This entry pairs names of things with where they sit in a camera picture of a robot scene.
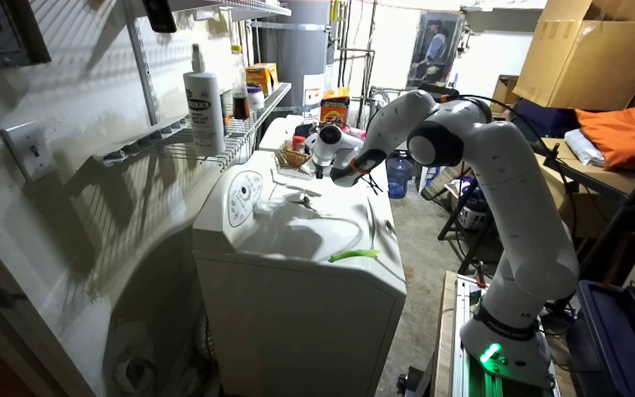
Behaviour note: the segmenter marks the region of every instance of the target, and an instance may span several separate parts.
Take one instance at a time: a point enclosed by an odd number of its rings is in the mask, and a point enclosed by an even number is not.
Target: soap bottle
[[[220,86],[215,73],[206,73],[206,62],[198,44],[192,44],[192,73],[183,75],[190,129],[201,157],[224,151],[224,124]]]

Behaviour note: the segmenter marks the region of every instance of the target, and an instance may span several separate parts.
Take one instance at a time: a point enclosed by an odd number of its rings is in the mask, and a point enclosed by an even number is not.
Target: white container
[[[201,49],[192,47],[192,73],[183,75],[190,128],[198,144],[201,157],[216,157],[224,151],[224,124],[223,124],[223,98],[220,84],[215,73],[206,73]]]
[[[248,98],[251,109],[264,109],[266,108],[266,97],[261,90],[261,86],[249,84],[248,86]]]

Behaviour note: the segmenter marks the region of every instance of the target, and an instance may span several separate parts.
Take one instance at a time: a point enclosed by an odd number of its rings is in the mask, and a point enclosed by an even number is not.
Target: blue cloth
[[[444,64],[448,40],[444,32],[432,34],[426,52],[428,64]]]

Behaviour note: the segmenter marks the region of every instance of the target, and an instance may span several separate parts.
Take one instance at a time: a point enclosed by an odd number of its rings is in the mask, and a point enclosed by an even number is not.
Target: wall outlet cover
[[[45,128],[35,120],[0,129],[2,141],[14,155],[27,180],[38,180],[56,169],[54,155],[46,145]]]

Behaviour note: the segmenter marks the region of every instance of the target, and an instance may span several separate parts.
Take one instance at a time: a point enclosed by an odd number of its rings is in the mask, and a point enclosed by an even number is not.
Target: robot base
[[[545,334],[538,331],[535,338],[528,342],[496,334],[488,323],[475,320],[469,303],[472,291],[476,291],[476,283],[458,278],[453,334],[453,397],[560,395]]]
[[[550,351],[540,331],[532,340],[507,340],[472,317],[460,329],[460,340],[490,375],[540,388],[554,385]]]

